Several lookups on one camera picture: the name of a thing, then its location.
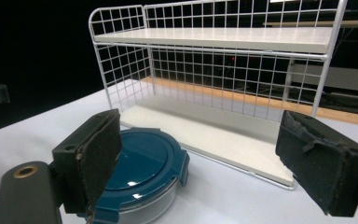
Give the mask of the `round container with blue lid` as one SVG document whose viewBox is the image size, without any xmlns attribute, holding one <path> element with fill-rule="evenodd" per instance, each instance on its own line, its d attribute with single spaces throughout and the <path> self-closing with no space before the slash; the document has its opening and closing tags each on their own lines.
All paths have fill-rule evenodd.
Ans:
<svg viewBox="0 0 358 224">
<path fill-rule="evenodd" d="M 120 135 L 118 162 L 91 224 L 150 224 L 186 185 L 190 158 L 171 135 L 159 129 L 130 128 Z"/>
</svg>

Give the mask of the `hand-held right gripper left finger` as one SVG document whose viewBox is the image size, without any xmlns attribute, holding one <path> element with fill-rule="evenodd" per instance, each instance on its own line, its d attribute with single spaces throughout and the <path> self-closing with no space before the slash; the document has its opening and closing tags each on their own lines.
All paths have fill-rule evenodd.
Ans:
<svg viewBox="0 0 358 224">
<path fill-rule="evenodd" d="M 119 121 L 116 109 L 97 113 L 52 150 L 53 184 L 66 213 L 95 211 L 122 149 Z"/>
</svg>

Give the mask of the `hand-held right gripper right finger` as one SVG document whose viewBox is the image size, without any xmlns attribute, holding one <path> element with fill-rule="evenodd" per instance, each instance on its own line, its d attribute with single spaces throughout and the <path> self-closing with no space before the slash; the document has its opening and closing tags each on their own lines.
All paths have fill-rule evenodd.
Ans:
<svg viewBox="0 0 358 224">
<path fill-rule="evenodd" d="M 325 214 L 355 214 L 357 142 L 311 116 L 284 111 L 275 153 Z"/>
</svg>

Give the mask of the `white wire shelf rack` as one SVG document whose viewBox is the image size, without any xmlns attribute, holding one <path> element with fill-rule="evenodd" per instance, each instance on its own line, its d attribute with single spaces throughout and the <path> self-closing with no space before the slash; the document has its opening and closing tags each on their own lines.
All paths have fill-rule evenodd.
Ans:
<svg viewBox="0 0 358 224">
<path fill-rule="evenodd" d="M 89 32 L 108 104 L 126 127 L 273 185 L 282 115 L 318 112 L 348 0 L 192 0 L 100 7 Z"/>
</svg>

